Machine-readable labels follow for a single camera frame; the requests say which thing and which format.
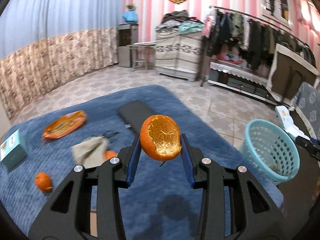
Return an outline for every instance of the blue bedspread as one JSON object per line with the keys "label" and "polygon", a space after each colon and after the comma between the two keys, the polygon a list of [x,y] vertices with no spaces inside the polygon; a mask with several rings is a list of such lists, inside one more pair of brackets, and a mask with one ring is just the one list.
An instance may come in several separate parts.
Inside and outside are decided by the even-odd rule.
{"label": "blue bedspread", "polygon": [[[117,109],[133,100],[147,103],[157,113],[172,117],[185,133],[193,147],[221,166],[249,167],[278,206],[283,203],[281,192],[266,181],[258,171],[242,158],[241,153],[201,121],[171,92],[161,86],[132,88],[95,98],[88,102],[64,108],[12,127],[7,135],[18,128],[25,137],[28,157],[10,173],[0,164],[0,199],[8,213],[25,233],[43,207],[49,195],[41,193],[34,184],[35,175],[47,172],[56,187],[75,165],[71,146],[89,136],[107,130],[118,131],[110,150],[119,152],[130,146],[134,134],[124,127]],[[84,110],[87,121],[67,136],[45,142],[41,139],[44,128],[60,116]],[[129,189],[119,189],[122,218],[127,239],[171,240],[195,238],[200,212],[201,190],[192,190],[186,180],[180,157],[159,168],[159,162],[141,152],[134,183]]]}

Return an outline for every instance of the laundry basket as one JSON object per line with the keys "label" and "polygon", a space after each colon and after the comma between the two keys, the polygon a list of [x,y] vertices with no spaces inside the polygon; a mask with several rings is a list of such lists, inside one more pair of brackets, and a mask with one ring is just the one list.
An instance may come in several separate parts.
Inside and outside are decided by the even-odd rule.
{"label": "laundry basket", "polygon": [[280,127],[266,120],[255,119],[247,124],[240,151],[276,185],[298,173],[300,158],[294,142]]}

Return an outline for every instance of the teal box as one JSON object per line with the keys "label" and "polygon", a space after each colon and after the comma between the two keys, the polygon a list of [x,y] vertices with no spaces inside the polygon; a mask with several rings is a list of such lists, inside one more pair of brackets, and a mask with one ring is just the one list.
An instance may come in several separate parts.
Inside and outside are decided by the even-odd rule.
{"label": "teal box", "polygon": [[0,162],[11,170],[26,156],[26,144],[18,129],[1,144]]}

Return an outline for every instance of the framed picture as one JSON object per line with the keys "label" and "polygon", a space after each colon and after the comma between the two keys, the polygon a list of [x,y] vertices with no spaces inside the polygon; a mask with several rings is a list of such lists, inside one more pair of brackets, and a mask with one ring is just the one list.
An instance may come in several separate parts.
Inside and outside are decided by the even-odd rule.
{"label": "framed picture", "polygon": [[291,28],[290,0],[263,0],[263,15]]}

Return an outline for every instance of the teal garment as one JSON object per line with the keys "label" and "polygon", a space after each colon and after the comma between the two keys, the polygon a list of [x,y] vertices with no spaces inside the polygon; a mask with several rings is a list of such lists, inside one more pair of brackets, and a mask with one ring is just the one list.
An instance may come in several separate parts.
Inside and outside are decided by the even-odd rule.
{"label": "teal garment", "polygon": [[137,23],[138,22],[138,14],[134,11],[126,11],[122,18],[124,19],[125,23]]}
{"label": "teal garment", "polygon": [[190,34],[190,33],[202,32],[203,27],[204,27],[203,23],[185,21],[178,27],[178,29],[180,34]]}

